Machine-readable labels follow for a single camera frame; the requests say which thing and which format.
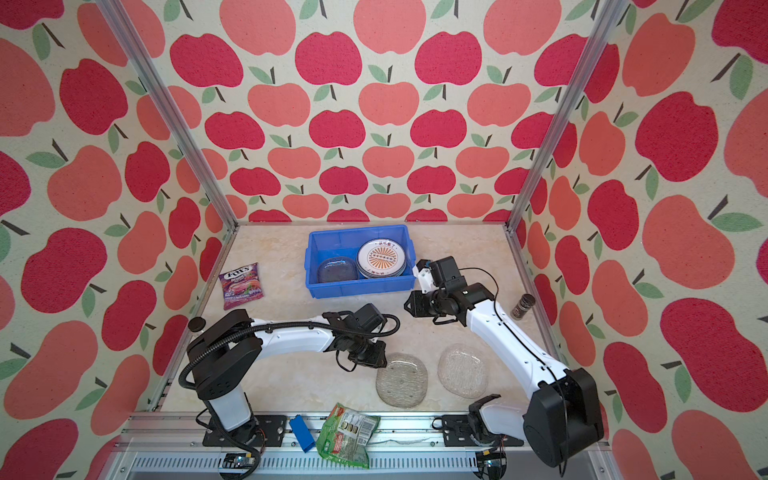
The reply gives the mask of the clear glass plate bottom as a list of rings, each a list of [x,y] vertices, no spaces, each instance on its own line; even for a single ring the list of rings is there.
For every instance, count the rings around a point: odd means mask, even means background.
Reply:
[[[410,354],[389,355],[387,366],[377,372],[376,391],[392,407],[410,409],[420,405],[428,391],[426,365]]]

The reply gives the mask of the orange sunburst plate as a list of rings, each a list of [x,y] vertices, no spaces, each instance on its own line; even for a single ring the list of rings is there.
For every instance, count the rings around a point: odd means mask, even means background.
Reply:
[[[405,270],[406,253],[391,239],[380,238],[363,244],[357,252],[359,272],[368,279],[400,276]]]

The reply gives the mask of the clear glass plate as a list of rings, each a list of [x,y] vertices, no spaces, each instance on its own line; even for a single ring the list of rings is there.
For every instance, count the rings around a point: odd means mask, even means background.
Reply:
[[[461,343],[443,350],[437,368],[442,386],[466,399],[478,399],[485,393],[488,372],[485,356],[478,349]]]
[[[337,256],[324,260],[317,269],[318,283],[337,283],[355,281],[359,271],[355,260]]]
[[[377,372],[376,391],[392,407],[410,409],[420,405],[428,391],[426,365],[410,354],[389,355],[387,366]]]

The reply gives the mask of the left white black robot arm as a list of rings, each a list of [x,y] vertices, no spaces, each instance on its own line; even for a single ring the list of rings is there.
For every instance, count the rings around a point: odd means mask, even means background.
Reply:
[[[201,317],[190,322],[200,335],[186,348],[180,387],[195,392],[210,414],[203,423],[206,446],[256,448],[263,429],[242,387],[259,361],[298,353],[345,354],[352,366],[387,366],[384,339],[397,333],[400,319],[367,303],[355,311],[323,312],[306,320],[256,319],[244,309],[229,311],[207,328]]]

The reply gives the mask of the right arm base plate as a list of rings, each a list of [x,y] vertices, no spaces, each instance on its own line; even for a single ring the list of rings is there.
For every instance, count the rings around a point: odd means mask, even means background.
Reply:
[[[446,447],[500,448],[502,445],[505,447],[525,445],[523,440],[511,436],[488,433],[485,430],[477,433],[467,414],[435,417],[431,427],[442,434],[443,444]]]

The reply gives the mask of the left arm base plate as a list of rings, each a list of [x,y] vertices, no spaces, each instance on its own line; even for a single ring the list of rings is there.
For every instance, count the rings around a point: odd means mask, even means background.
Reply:
[[[280,447],[286,421],[285,415],[252,415],[247,422],[229,431],[228,435],[236,442],[253,448]],[[205,447],[236,447],[213,419],[208,422],[202,444]]]

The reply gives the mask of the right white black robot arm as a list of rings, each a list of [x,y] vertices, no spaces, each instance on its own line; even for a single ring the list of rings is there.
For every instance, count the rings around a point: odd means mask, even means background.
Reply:
[[[496,445],[503,436],[528,444],[549,467],[566,463],[604,437],[594,378],[571,370],[539,347],[481,284],[454,292],[414,290],[404,309],[415,318],[452,316],[481,338],[514,374],[529,400],[525,408],[488,395],[468,408],[472,437]]]

